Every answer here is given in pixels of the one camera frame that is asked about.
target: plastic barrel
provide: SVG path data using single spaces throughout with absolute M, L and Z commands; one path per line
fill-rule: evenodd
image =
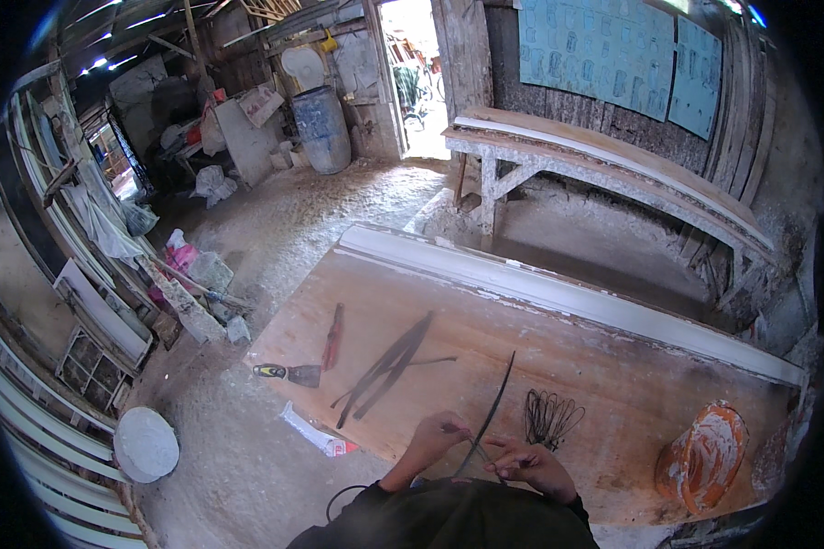
M 713 509 L 736 478 L 748 428 L 726 401 L 714 401 L 692 427 L 665 445 L 656 462 L 656 489 L 693 515 Z
M 352 142 L 342 105 L 332 86 L 319 86 L 293 96 L 293 115 L 302 147 L 319 174 L 338 173 L 352 163 Z

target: human hand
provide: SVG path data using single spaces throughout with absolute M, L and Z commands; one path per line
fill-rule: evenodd
M 428 415 L 418 423 L 403 457 L 423 471 L 437 463 L 449 448 L 470 436 L 470 428 L 454 412 Z
M 418 423 L 406 453 L 379 481 L 379 485 L 387 492 L 408 488 L 416 475 L 437 463 L 449 448 L 470 436 L 470 429 L 454 412 L 428 415 Z
M 568 471 L 544 445 L 527 445 L 504 436 L 484 436 L 482 443 L 504 450 L 500 457 L 482 466 L 489 473 L 506 480 L 527 482 L 562 505 L 576 498 L 574 481 Z

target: coiled black wire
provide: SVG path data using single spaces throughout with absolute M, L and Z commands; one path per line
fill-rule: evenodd
M 556 393 L 528 391 L 525 401 L 525 431 L 529 445 L 544 445 L 554 452 L 561 438 L 580 423 L 586 409 L 574 399 L 559 400 Z

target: wooden workbench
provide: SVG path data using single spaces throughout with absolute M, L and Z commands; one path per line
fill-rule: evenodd
M 524 437 L 523 405 L 530 388 L 584 406 L 582 422 L 556 456 L 574 478 L 593 523 L 685 522 L 756 503 L 750 461 L 786 417 L 788 387 L 573 314 L 423 275 L 341 243 L 281 307 L 252 345 L 246 366 L 318 363 L 337 302 L 345 305 L 344 333 L 336 367 L 322 375 L 320 387 L 261 380 L 327 426 L 335 427 L 342 409 L 330 409 L 330 403 L 428 311 L 435 313 L 433 322 L 415 359 L 458 356 L 454 363 L 410 366 L 362 420 L 349 417 L 340 434 L 370 452 L 396 461 L 419 420 L 443 409 L 458 412 L 476 432 L 516 350 L 488 433 Z M 715 399 L 731 402 L 744 418 L 748 452 L 718 508 L 692 517 L 679 503 L 659 496 L 654 466 L 661 447 Z M 468 448 L 457 446 L 429 474 L 451 474 Z M 465 473 L 488 478 L 481 465 L 474 457 Z

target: black shirt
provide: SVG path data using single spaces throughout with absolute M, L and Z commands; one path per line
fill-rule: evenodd
M 395 494 L 376 482 L 330 524 L 312 526 L 288 549 L 538 546 L 597 547 L 579 495 L 561 505 L 529 490 L 456 478 Z

